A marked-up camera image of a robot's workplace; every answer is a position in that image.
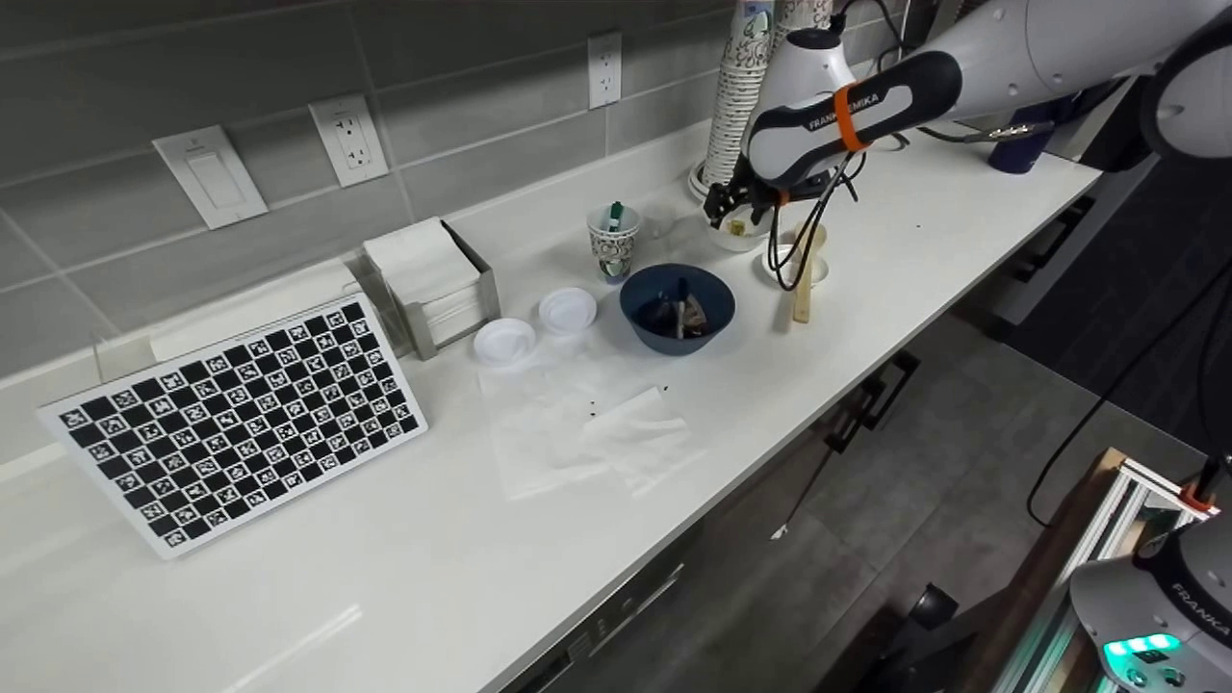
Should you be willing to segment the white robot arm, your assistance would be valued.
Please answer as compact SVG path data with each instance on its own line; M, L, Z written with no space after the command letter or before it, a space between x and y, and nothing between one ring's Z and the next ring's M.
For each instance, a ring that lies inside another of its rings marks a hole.
M1232 160L1232 0L985 0L874 78L852 74L838 25L795 29L704 215L761 223L779 205L817 202L848 155L884 135L1012 116L1130 74L1150 78L1150 148Z

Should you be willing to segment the grey robot base with light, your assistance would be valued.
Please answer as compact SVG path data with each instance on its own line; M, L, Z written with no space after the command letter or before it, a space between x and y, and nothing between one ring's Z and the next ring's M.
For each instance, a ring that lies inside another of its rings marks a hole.
M1232 693L1232 520L1079 565L1070 609L1125 693Z

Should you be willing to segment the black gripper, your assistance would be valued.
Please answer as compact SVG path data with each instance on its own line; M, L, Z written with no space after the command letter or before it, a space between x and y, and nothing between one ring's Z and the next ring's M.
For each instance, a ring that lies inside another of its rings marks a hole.
M747 215L753 229L765 229L781 205L781 194L757 176L731 176L704 194L704 215L712 229L722 229L736 215Z

